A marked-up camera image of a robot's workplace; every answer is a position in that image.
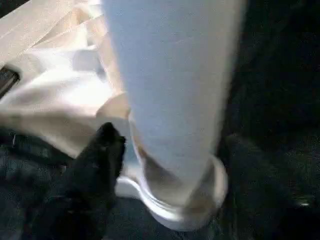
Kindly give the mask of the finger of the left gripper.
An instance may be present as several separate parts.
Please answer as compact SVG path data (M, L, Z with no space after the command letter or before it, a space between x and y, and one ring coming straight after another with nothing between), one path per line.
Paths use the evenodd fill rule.
M3 66L0 69L0 92L6 93L19 80L19 71L8 65Z

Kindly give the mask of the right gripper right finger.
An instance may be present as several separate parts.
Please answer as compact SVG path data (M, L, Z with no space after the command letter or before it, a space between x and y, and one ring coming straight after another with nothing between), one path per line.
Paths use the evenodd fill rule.
M227 240L320 237L320 137L225 140L229 190L221 213Z

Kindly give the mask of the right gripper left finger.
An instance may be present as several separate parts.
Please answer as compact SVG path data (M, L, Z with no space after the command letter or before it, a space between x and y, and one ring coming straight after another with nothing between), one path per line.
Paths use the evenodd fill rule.
M125 137L103 124L49 189L32 221L34 240L101 240L116 201Z

